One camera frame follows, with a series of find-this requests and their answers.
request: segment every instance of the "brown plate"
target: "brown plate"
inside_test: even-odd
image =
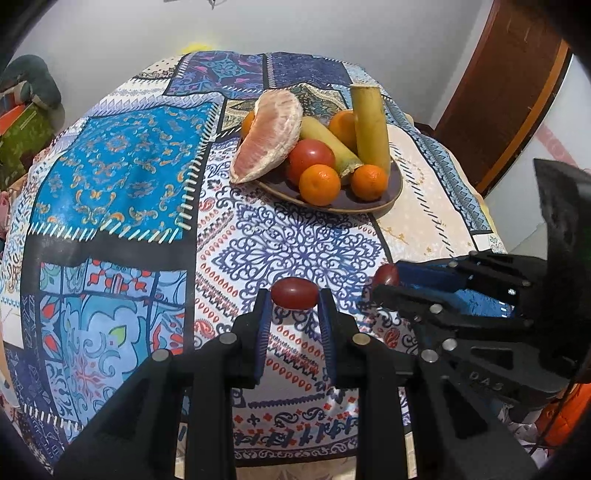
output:
[[[391,206],[402,192],[402,175],[395,161],[391,163],[390,178],[388,189],[384,194],[374,202],[364,202],[353,195],[351,187],[341,188],[336,200],[326,207],[317,207],[305,202],[300,196],[300,192],[292,186],[291,182],[285,177],[285,165],[271,170],[260,179],[255,180],[259,187],[281,200],[286,200],[302,207],[308,207],[315,210],[324,210],[333,213],[369,213]]]

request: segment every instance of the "table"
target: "table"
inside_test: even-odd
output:
[[[18,403],[15,427],[48,468],[150,352],[201,347],[279,278],[331,288],[361,331],[413,353],[407,322],[369,301],[375,270],[503,250],[453,154],[383,89],[404,178],[388,211],[334,215],[229,183],[241,121],[265,89],[291,90],[326,122],[351,107],[353,82],[375,83],[359,66],[311,55],[173,57],[106,96],[37,158],[0,268],[0,371]],[[404,403],[403,392],[392,401]],[[327,465],[350,470],[357,412],[355,391],[329,385],[315,312],[277,307],[261,385],[234,392],[237,464],[335,459],[267,467],[273,478],[277,468],[315,469],[305,478]]]

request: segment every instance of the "tangerine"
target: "tangerine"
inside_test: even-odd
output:
[[[388,175],[376,165],[362,165],[353,172],[351,189],[361,200],[377,200],[387,188]]]
[[[244,120],[242,121],[242,127],[240,128],[240,136],[243,140],[246,138],[248,132],[251,130],[252,123],[254,122],[254,120],[255,111],[251,110],[250,112],[248,112],[248,115],[244,117]]]
[[[327,165],[312,165],[300,176],[300,194],[312,205],[325,207],[339,196],[339,192],[339,174]]]
[[[357,154],[357,135],[355,134],[355,114],[353,110],[338,112],[330,121],[329,130],[345,147]]]

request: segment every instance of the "tomato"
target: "tomato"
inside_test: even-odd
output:
[[[396,265],[386,263],[376,270],[372,280],[372,287],[375,288],[378,285],[391,285],[394,287],[400,285],[400,276]]]
[[[271,300],[286,310],[310,310],[318,303],[318,295],[318,286],[305,278],[282,278],[271,287]]]
[[[300,176],[312,165],[336,165],[335,154],[330,147],[312,138],[300,140],[287,157],[287,178],[295,185],[300,183]]]

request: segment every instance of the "banana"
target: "banana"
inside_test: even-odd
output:
[[[363,163],[376,165],[390,175],[390,146],[379,87],[352,85],[357,154]]]
[[[342,184],[347,184],[350,175],[355,169],[363,165],[357,155],[345,147],[343,142],[336,138],[328,128],[322,125],[313,116],[305,116],[303,118],[301,122],[300,138],[320,140],[330,147],[335,154],[335,169],[339,173]]]

